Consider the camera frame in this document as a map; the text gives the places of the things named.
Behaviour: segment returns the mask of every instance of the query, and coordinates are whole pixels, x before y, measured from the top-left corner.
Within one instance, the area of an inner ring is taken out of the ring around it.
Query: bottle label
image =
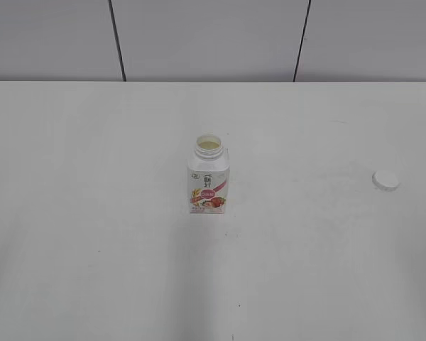
[[[229,169],[197,172],[188,169],[187,189],[191,213],[224,213]]]

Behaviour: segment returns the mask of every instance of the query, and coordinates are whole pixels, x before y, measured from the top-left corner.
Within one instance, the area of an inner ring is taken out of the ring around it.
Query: fruit image
[[[204,201],[202,203],[202,206],[204,206],[204,207],[214,207],[211,201]]]
[[[219,207],[221,205],[224,205],[226,200],[223,197],[214,197],[210,200],[210,202],[212,203],[212,207]]]

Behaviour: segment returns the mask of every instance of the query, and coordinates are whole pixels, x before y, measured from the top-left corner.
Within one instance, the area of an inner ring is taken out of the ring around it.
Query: liquid
[[[199,147],[211,151],[213,149],[219,148],[219,144],[213,141],[203,141],[199,143]]]

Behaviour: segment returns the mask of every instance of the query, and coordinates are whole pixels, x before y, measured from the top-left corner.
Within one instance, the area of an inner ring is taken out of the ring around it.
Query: strawberry image
[[[226,200],[223,197],[214,197],[210,200],[210,202],[212,203],[213,207],[219,207],[221,205],[224,205]]]

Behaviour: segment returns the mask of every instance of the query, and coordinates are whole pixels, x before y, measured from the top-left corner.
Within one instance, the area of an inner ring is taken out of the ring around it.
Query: white bottle
[[[224,213],[229,189],[229,152],[214,135],[197,138],[187,162],[191,213]]]

